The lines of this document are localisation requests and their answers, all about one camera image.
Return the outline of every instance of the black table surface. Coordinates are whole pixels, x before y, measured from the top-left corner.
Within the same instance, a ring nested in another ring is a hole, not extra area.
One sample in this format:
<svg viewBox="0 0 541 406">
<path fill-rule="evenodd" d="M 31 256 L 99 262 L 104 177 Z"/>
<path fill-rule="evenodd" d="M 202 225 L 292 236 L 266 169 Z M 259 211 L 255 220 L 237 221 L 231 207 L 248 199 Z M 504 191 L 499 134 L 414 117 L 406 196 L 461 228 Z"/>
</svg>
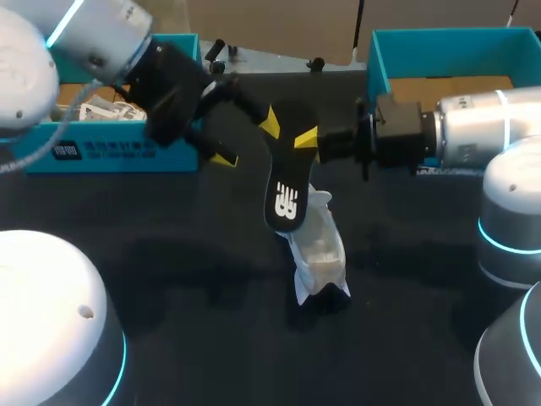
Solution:
<svg viewBox="0 0 541 406">
<path fill-rule="evenodd" d="M 365 78 L 242 81 L 262 101 L 313 103 L 325 130 L 352 123 Z M 296 306 L 292 258 L 265 225 L 260 132 L 230 106 L 207 131 L 240 155 L 236 169 L 0 182 L 2 229 L 53 233 L 98 267 L 140 404 L 478 404 L 473 350 L 503 309 L 476 267 L 480 179 L 397 170 L 364 183 L 353 162 L 315 167 L 313 185 L 333 194 L 352 292 L 347 309 L 321 314 Z"/>
</svg>

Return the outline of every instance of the white robotic arm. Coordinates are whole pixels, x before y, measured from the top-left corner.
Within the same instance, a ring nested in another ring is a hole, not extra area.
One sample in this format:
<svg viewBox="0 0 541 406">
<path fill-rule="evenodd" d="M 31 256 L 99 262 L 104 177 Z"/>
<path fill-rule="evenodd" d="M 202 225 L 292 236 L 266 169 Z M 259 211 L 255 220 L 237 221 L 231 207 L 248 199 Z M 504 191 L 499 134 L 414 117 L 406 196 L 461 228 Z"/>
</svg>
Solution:
<svg viewBox="0 0 541 406">
<path fill-rule="evenodd" d="M 0 137 L 39 123 L 56 103 L 58 74 L 40 31 L 0 7 Z"/>
<path fill-rule="evenodd" d="M 18 136 L 52 110 L 58 77 L 50 49 L 110 85 L 146 51 L 151 24 L 132 1 L 0 0 L 1 135 Z"/>
<path fill-rule="evenodd" d="M 189 55 L 157 40 L 151 26 L 152 17 L 131 0 L 0 0 L 0 137 L 19 136 L 52 110 L 53 52 L 96 78 L 92 86 L 114 87 L 145 110 L 145 135 L 157 144 L 183 136 L 204 159 L 234 165 L 234 154 L 191 127 L 216 104 L 220 88 Z M 5 167 L 0 173 L 9 172 Z"/>
</svg>

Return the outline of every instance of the brown cardboard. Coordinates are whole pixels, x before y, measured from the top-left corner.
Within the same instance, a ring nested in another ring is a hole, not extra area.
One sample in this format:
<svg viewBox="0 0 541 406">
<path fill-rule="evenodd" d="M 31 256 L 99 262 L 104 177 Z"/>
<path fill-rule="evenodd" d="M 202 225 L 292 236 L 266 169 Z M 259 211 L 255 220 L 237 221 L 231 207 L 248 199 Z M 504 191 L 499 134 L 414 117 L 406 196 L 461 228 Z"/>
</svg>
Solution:
<svg viewBox="0 0 541 406">
<path fill-rule="evenodd" d="M 359 0 L 185 1 L 190 29 L 202 40 L 340 65 L 352 60 Z"/>
<path fill-rule="evenodd" d="M 521 0 L 516 6 L 511 25 L 541 30 L 539 15 L 541 15 L 541 2 L 539 0 Z"/>
<path fill-rule="evenodd" d="M 523 2 L 530 4 L 530 11 L 536 11 L 530 13 L 530 20 L 535 19 L 535 24 L 541 26 L 539 18 L 541 2 L 521 0 L 517 14 L 521 8 L 526 8 L 522 5 Z M 335 4 L 337 8 L 341 7 L 340 2 L 329 3 Z M 363 19 L 358 35 L 357 60 L 368 61 L 373 30 L 503 27 L 509 19 L 514 3 L 515 0 L 364 0 Z M 426 52 L 445 52 L 445 49 L 427 49 Z"/>
<path fill-rule="evenodd" d="M 397 102 L 420 102 L 424 112 L 434 110 L 444 97 L 513 88 L 507 76 L 390 79 Z"/>
<path fill-rule="evenodd" d="M 80 84 L 64 84 L 60 85 L 60 95 L 57 99 L 57 104 L 63 105 L 63 106 L 69 106 L 73 99 L 77 96 L 77 93 L 82 89 L 84 85 Z M 126 91 L 129 90 L 128 85 L 122 86 Z M 122 96 L 120 96 L 114 89 L 111 87 L 101 87 L 97 91 L 90 93 L 86 98 L 85 101 L 87 102 L 92 98 L 93 95 L 98 95 L 99 97 L 102 97 L 103 99 L 107 100 L 108 102 L 125 102 Z"/>
</svg>

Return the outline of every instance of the cardboard wall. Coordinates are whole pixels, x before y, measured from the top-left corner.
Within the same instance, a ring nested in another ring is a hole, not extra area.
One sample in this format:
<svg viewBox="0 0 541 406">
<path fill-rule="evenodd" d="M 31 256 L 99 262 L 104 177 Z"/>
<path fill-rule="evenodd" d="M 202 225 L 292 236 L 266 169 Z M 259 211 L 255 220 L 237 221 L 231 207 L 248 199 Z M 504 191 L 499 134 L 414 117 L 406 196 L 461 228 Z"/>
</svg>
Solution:
<svg viewBox="0 0 541 406">
<path fill-rule="evenodd" d="M 203 40 L 221 38 L 257 51 L 351 62 L 358 0 L 184 1 L 190 28 Z"/>
<path fill-rule="evenodd" d="M 512 25 L 541 30 L 541 0 L 520 0 Z"/>
<path fill-rule="evenodd" d="M 541 0 L 522 1 L 537 2 L 541 11 Z M 358 61 L 368 60 L 373 30 L 502 26 L 507 24 L 514 2 L 515 0 L 364 0 L 358 37 Z M 539 15 L 541 14 L 538 12 L 534 18 L 539 19 Z"/>
</svg>

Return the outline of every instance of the teal cardboard box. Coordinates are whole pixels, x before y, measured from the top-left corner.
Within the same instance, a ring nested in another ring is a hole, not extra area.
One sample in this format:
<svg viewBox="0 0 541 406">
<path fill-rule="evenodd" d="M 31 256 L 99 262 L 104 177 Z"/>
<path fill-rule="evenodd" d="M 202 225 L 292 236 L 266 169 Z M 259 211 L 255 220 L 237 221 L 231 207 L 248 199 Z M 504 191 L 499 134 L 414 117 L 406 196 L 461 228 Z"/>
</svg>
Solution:
<svg viewBox="0 0 541 406">
<path fill-rule="evenodd" d="M 201 63 L 196 34 L 156 35 L 170 41 Z M 54 56 L 61 83 L 89 83 L 92 78 Z M 42 123 L 9 149 L 23 158 L 43 145 L 58 123 Z M 56 148 L 25 169 L 27 173 L 166 173 L 198 169 L 196 150 L 183 140 L 161 148 L 143 136 L 145 122 L 72 122 Z"/>
<path fill-rule="evenodd" d="M 434 110 L 442 96 L 498 90 L 483 88 L 479 85 L 480 77 L 506 78 L 509 88 L 541 85 L 541 43 L 531 29 L 520 27 L 375 30 L 367 71 L 367 96 L 372 112 L 377 95 L 392 92 L 393 85 L 397 101 L 419 101 L 423 110 Z M 405 80 L 411 80 L 407 100 L 398 97 L 397 89 Z M 449 85 L 459 80 L 473 85 L 471 88 Z M 493 83 L 501 86 L 501 81 L 499 85 L 497 80 Z M 436 87 L 445 88 L 445 85 L 448 91 L 436 91 Z M 431 93 L 428 103 L 416 98 L 427 92 Z"/>
</svg>

